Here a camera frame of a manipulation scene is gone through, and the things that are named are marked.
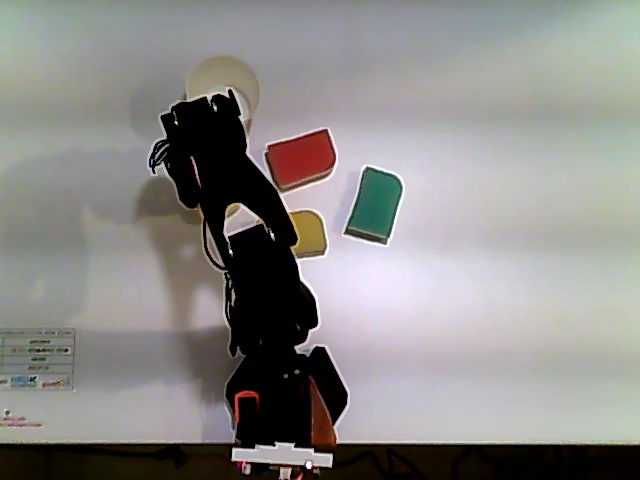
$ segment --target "red sponge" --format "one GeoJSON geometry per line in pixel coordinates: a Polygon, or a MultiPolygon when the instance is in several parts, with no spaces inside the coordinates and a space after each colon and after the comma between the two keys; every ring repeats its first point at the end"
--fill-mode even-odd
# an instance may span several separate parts
{"type": "Polygon", "coordinates": [[[268,145],[265,159],[273,182],[286,192],[331,175],[336,150],[325,128],[268,145]]]}

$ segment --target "cable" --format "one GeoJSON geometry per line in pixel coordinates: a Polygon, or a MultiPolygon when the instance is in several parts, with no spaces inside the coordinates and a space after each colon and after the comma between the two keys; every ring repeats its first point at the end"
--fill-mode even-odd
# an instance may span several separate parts
{"type": "Polygon", "coordinates": [[[491,457],[482,447],[467,446],[464,447],[462,451],[451,461],[451,480],[460,479],[460,464],[474,454],[487,465],[494,467],[499,473],[503,473],[504,469],[502,468],[502,465],[491,457]]]}
{"type": "Polygon", "coordinates": [[[210,458],[222,458],[228,464],[229,459],[217,454],[207,455],[187,455],[180,445],[169,445],[163,447],[155,452],[132,452],[127,450],[112,450],[108,448],[99,448],[91,446],[75,445],[71,447],[58,446],[58,445],[0,445],[0,449],[7,450],[33,450],[33,451],[45,451],[45,452],[58,452],[58,453],[80,453],[85,455],[102,455],[111,457],[124,457],[124,458],[147,458],[150,460],[163,461],[171,460],[176,468],[185,466],[191,457],[210,457],[210,458]]]}
{"type": "Polygon", "coordinates": [[[406,457],[398,453],[396,450],[392,448],[387,448],[387,450],[385,451],[385,454],[386,454],[387,463],[388,463],[388,466],[386,469],[380,464],[380,460],[378,460],[378,457],[376,456],[376,454],[372,450],[367,450],[366,452],[362,452],[348,460],[344,460],[342,462],[335,462],[333,465],[333,470],[349,467],[361,462],[362,460],[370,458],[373,463],[373,466],[378,471],[378,473],[380,474],[383,480],[407,478],[406,475],[397,474],[395,472],[394,460],[399,460],[407,468],[409,468],[409,470],[411,470],[414,476],[417,477],[419,480],[429,480],[428,477],[425,474],[423,474],[412,462],[410,462],[406,457]]]}
{"type": "Polygon", "coordinates": [[[213,259],[213,255],[211,255],[211,251],[209,250],[209,237],[207,236],[207,219],[205,217],[202,218],[202,245],[204,247],[204,254],[207,256],[213,266],[221,272],[226,272],[227,269],[213,259]]]}
{"type": "Polygon", "coordinates": [[[151,173],[155,175],[156,168],[158,168],[164,162],[164,159],[169,154],[169,141],[166,138],[158,140],[153,146],[153,150],[151,151],[151,155],[149,155],[149,169],[151,173]]]}

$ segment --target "white backdrop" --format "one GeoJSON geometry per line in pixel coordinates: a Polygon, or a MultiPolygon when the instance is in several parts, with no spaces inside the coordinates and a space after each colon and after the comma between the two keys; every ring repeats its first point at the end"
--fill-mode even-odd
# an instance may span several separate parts
{"type": "Polygon", "coordinates": [[[76,393],[0,393],[44,422],[0,440],[232,439],[222,279],[146,170],[217,54],[261,81],[257,161],[336,141],[286,202],[329,230],[302,272],[341,442],[640,440],[638,3],[348,4],[2,2],[0,322],[78,350],[76,393]],[[341,236],[363,164],[405,182],[388,248],[341,236]]]}

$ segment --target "red part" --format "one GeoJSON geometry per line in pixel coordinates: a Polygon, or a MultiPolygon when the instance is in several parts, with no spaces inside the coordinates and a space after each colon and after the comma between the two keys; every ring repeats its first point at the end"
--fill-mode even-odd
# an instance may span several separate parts
{"type": "Polygon", "coordinates": [[[236,425],[240,421],[239,404],[240,404],[240,399],[241,398],[255,398],[256,399],[256,405],[258,405],[258,407],[260,406],[260,395],[258,395],[253,390],[243,390],[242,392],[236,393],[236,396],[233,399],[234,400],[233,401],[233,403],[234,403],[234,405],[233,405],[233,419],[234,419],[236,425]]]}
{"type": "Polygon", "coordinates": [[[265,154],[271,177],[281,191],[328,176],[335,167],[336,157],[327,128],[272,143],[265,154]]]}

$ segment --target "green block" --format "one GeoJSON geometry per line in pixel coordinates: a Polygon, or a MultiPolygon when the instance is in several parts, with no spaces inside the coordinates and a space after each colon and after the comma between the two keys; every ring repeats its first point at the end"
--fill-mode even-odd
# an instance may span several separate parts
{"type": "Polygon", "coordinates": [[[344,234],[387,245],[403,193],[402,180],[397,174],[365,167],[344,234]]]}

